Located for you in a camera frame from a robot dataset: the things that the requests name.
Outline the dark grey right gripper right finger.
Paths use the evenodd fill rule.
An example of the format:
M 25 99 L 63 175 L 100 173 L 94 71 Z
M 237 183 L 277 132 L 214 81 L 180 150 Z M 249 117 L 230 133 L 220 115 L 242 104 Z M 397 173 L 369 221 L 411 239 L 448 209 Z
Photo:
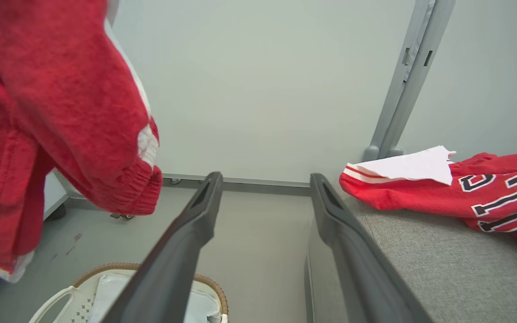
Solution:
M 433 323 L 322 174 L 310 192 L 310 323 Z

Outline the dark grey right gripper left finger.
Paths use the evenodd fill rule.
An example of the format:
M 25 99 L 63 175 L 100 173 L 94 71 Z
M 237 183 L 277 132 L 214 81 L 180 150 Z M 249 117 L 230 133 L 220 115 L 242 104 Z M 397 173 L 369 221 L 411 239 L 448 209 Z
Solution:
M 200 250 L 214 237 L 222 184 L 221 172 L 207 175 L 102 323 L 184 323 Z

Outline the red garment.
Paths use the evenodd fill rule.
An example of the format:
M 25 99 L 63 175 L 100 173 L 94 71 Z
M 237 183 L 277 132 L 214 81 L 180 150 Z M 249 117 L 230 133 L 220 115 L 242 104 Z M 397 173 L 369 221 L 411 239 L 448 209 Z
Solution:
M 443 146 L 350 164 L 344 192 L 378 210 L 412 210 L 462 219 L 486 233 L 517 237 L 517 154 L 479 153 L 453 163 Z

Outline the red fleece sweater white stripes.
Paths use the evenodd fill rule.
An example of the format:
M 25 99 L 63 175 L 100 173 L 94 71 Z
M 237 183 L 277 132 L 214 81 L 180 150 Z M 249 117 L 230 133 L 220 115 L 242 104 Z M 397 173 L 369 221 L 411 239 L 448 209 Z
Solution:
M 106 211 L 150 215 L 157 125 L 112 25 L 121 0 L 0 0 L 0 278 L 39 244 L 47 174 Z

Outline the grey fabric sofa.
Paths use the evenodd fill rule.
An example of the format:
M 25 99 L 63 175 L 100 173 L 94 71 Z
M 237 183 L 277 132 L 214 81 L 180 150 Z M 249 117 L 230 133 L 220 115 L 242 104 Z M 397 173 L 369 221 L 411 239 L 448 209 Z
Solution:
M 517 323 L 517 239 L 480 233 L 456 218 L 379 211 L 332 187 L 433 323 Z M 310 237 L 304 264 L 310 323 Z

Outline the white basket liner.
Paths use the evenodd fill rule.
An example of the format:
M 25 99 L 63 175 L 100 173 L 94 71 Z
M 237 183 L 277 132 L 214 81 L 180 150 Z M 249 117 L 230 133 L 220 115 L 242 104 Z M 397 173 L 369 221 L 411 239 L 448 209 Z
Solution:
M 131 270 L 129 274 L 112 272 L 100 276 L 88 323 L 102 323 L 134 274 L 135 270 Z M 207 276 L 195 274 L 184 323 L 228 323 L 227 312 L 227 300 L 220 286 Z

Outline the grey partition bottom rail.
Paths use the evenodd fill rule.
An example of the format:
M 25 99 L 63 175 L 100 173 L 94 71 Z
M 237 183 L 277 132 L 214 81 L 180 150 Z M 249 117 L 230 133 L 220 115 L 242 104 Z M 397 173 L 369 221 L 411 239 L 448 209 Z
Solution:
M 205 178 L 205 175 L 164 174 L 163 185 L 196 189 L 203 184 Z M 222 187 L 226 192 L 271 194 L 276 196 L 310 196 L 310 185 L 301 182 L 224 177 Z

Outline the grey partition corner post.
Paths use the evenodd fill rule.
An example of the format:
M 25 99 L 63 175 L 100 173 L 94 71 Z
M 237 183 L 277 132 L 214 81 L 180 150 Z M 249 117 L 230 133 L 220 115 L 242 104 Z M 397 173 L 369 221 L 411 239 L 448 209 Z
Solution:
M 403 47 L 362 161 L 404 155 L 400 137 L 425 83 L 456 0 L 415 0 Z

